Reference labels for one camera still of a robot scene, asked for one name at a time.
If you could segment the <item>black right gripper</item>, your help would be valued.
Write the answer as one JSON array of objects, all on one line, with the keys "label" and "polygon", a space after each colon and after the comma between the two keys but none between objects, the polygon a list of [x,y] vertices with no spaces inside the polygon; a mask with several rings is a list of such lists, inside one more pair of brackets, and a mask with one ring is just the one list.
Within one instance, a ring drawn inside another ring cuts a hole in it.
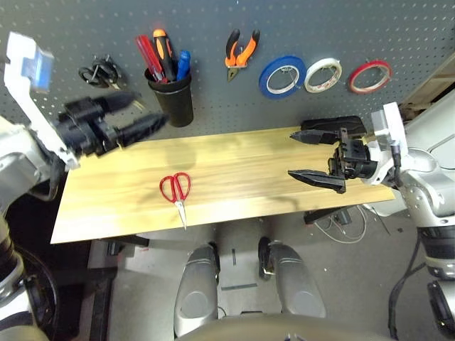
[{"label": "black right gripper", "polygon": [[370,158],[368,146],[361,139],[349,137],[346,128],[340,128],[338,131],[306,129],[292,133],[290,138],[313,145],[333,145],[339,141],[333,156],[328,160],[330,175],[317,170],[287,171],[291,177],[307,185],[343,194],[346,191],[345,179],[371,178],[378,166],[378,162]]}]

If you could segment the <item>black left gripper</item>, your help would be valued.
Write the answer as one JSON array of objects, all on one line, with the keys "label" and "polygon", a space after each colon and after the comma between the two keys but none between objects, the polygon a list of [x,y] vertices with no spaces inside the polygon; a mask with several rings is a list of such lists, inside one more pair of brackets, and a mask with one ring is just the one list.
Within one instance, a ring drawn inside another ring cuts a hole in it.
[{"label": "black left gripper", "polygon": [[107,124],[107,114],[127,108],[136,99],[134,92],[116,91],[69,102],[59,114],[55,128],[77,157],[101,156],[118,146],[128,147],[155,134],[168,121],[165,114],[148,114],[116,130]]}]

